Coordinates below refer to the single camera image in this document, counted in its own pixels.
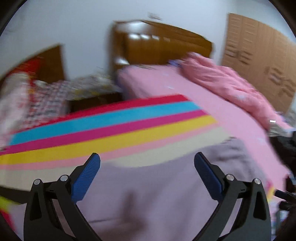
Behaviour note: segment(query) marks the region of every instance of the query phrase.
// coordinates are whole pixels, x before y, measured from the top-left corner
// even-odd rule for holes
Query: pink comforter
[[[269,128],[269,120],[276,120],[281,127],[290,128],[268,100],[233,69],[217,66],[213,60],[193,52],[188,53],[181,65],[186,78],[241,107],[264,129]]]

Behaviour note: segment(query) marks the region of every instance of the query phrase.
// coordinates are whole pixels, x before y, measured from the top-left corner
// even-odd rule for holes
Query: white wall
[[[203,35],[214,43],[219,63],[224,49],[228,12],[236,0],[28,0],[0,37],[0,75],[34,52],[65,44],[65,69],[70,78],[108,66],[108,31],[113,20],[147,19]]]
[[[237,14],[265,23],[296,42],[289,25],[268,0],[237,0]]]

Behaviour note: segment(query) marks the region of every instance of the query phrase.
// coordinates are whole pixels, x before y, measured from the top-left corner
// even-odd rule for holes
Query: red fabric
[[[10,71],[7,74],[7,77],[11,74],[14,73],[19,73],[19,72],[25,72],[29,75],[29,84],[30,84],[30,101],[34,102],[34,91],[35,91],[35,83],[34,81],[37,78],[37,71],[39,70],[41,66],[41,59],[39,58],[34,58],[34,59],[30,59],[24,63],[21,63],[19,66],[17,66],[16,68],[14,68],[12,71]]]
[[[4,219],[6,220],[6,222],[8,223],[8,225],[11,227],[11,229],[14,230],[15,228],[14,228],[14,225],[12,223],[12,220],[11,220],[9,214],[6,213],[3,210],[0,210],[0,213],[2,214],[2,216],[4,217]]]
[[[176,103],[176,102],[182,102],[182,101],[188,101],[188,99],[183,95],[170,95],[170,96],[153,97],[149,99],[135,99],[135,100],[122,101],[122,102],[107,104],[99,107],[93,107],[87,110],[77,111],[65,117],[57,118],[55,120],[49,121],[39,126],[49,125],[52,123],[71,120],[79,117],[96,115],[99,113],[105,113],[110,111],[141,107],[141,106],[149,106],[149,105],[155,105],[155,104],[167,104],[167,103],[173,103],[173,102]]]

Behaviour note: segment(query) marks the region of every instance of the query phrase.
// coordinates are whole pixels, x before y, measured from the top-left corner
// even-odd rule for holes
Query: wooden wardrobe
[[[222,65],[233,68],[277,111],[286,113],[296,91],[296,45],[286,36],[231,13]]]

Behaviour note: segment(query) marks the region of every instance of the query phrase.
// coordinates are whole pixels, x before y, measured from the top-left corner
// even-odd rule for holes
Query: wooden furniture
[[[112,28],[113,71],[129,64],[167,64],[187,52],[209,57],[212,43],[188,30],[145,20],[115,22]]]
[[[36,58],[40,57],[42,58],[42,65],[37,72],[37,79],[45,81],[47,83],[53,83],[59,80],[64,80],[65,75],[64,75],[64,68],[63,68],[63,63],[62,63],[62,54],[61,54],[62,46],[61,45],[55,45],[50,48],[47,48],[45,50],[42,50],[25,60],[21,61],[18,63],[16,66],[14,66],[11,69],[14,69],[15,67],[19,66],[20,64]],[[0,77],[0,89],[2,84],[4,83],[4,80],[7,76],[5,74],[4,76]]]
[[[296,45],[272,27],[229,14],[222,65],[255,86],[277,111],[286,112],[296,91]]]
[[[69,101],[70,113],[119,101],[123,101],[122,94],[119,92],[100,95],[88,99],[72,100]]]

